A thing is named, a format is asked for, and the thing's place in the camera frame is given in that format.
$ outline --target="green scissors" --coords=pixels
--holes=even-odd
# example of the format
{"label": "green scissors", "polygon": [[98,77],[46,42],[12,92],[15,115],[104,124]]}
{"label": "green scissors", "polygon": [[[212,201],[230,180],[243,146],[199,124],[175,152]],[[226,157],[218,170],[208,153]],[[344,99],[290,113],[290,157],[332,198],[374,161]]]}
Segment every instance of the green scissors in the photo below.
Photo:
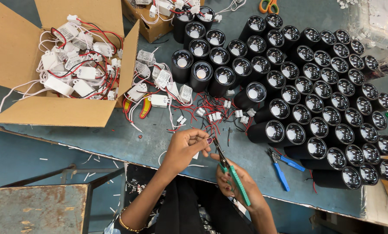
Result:
{"label": "green scissors", "polygon": [[240,192],[242,194],[243,200],[245,201],[245,204],[249,206],[250,205],[249,197],[246,194],[246,191],[243,187],[242,182],[240,181],[240,178],[238,177],[236,171],[234,170],[234,166],[230,166],[230,164],[227,162],[226,158],[222,154],[223,151],[221,150],[220,144],[217,142],[216,139],[214,140],[214,145],[216,146],[218,154],[220,155],[220,163],[218,164],[220,165],[221,170],[223,171],[223,173],[228,172],[231,175],[231,178],[233,178],[235,185],[237,186],[238,189],[240,189]]}

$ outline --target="hand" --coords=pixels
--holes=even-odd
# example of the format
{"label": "hand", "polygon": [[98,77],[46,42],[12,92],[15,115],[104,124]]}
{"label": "hand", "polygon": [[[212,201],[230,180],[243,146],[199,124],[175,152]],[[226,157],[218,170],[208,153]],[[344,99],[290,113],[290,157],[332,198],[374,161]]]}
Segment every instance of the hand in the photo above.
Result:
{"label": "hand", "polygon": [[208,157],[208,152],[211,151],[209,145],[213,141],[209,136],[207,132],[200,129],[174,133],[160,169],[175,177],[190,164],[192,157],[197,152],[201,151],[204,157]]}
{"label": "hand", "polygon": [[[220,161],[220,156],[218,154],[210,154],[210,156],[212,157],[212,159]],[[243,184],[246,194],[249,197],[250,206],[246,206],[245,202],[243,201],[241,191],[237,189],[230,174],[228,172],[223,173],[220,168],[220,165],[217,165],[216,179],[222,194],[226,197],[235,197],[249,212],[254,212],[262,209],[263,206],[266,204],[266,201],[252,177],[246,170],[238,166],[236,163],[232,162],[228,158],[226,159],[227,162],[234,167],[234,170],[240,178],[240,181]]]}

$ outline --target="orange scissors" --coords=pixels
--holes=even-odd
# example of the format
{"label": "orange scissors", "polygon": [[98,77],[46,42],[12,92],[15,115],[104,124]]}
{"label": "orange scissors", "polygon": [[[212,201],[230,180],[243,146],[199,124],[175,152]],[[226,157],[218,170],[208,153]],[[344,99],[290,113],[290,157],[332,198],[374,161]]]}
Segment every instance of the orange scissors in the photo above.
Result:
{"label": "orange scissors", "polygon": [[259,11],[261,13],[269,12],[271,14],[278,14],[279,13],[279,7],[276,4],[277,0],[261,0],[259,4]]}

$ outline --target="woman's right hand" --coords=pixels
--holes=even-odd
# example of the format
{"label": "woman's right hand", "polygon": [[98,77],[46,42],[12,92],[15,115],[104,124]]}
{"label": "woman's right hand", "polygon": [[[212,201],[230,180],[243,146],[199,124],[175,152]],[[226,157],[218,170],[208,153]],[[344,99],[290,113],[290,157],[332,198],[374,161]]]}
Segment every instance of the woman's right hand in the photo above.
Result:
{"label": "woman's right hand", "polygon": [[[220,161],[220,156],[218,154],[210,154],[210,156],[212,159]],[[246,170],[241,168],[233,161],[229,159],[227,159],[227,161],[230,165],[234,167],[234,170],[236,171],[238,177],[240,178],[240,181],[243,184],[246,194],[249,197],[250,206],[246,206],[246,204],[244,203],[241,192],[239,189],[237,189],[230,174],[228,172],[223,173],[220,168],[220,165],[217,165],[216,179],[217,179],[218,186],[220,187],[220,190],[223,193],[223,195],[227,197],[235,197],[249,212],[254,212],[262,209],[263,206],[266,204],[266,201],[262,193],[260,192],[257,184],[252,179],[252,177],[249,175],[249,173]]]}

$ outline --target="scissors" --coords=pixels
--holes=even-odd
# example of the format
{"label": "scissors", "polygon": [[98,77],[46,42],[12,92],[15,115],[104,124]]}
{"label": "scissors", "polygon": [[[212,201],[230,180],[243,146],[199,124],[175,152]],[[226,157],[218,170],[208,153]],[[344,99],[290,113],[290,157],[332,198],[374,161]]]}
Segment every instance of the scissors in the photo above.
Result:
{"label": "scissors", "polygon": [[[276,4],[277,0],[261,0],[259,4],[259,11],[261,13],[269,12],[271,14],[278,14],[279,13],[279,7]],[[265,8],[263,8],[263,3],[268,3]]]}
{"label": "scissors", "polygon": [[223,155],[223,151],[221,150],[220,144],[217,142],[217,140],[214,140],[214,145],[216,146],[216,149],[218,151],[218,154],[220,155],[220,165],[221,170],[223,173],[228,172],[233,179],[235,185],[237,186],[238,189],[240,189],[240,192],[242,194],[242,198],[247,206],[250,205],[249,197],[246,194],[246,191],[243,187],[242,182],[240,181],[240,178],[238,177],[236,171],[234,170],[234,166],[230,166],[230,164],[227,162],[226,158]]}

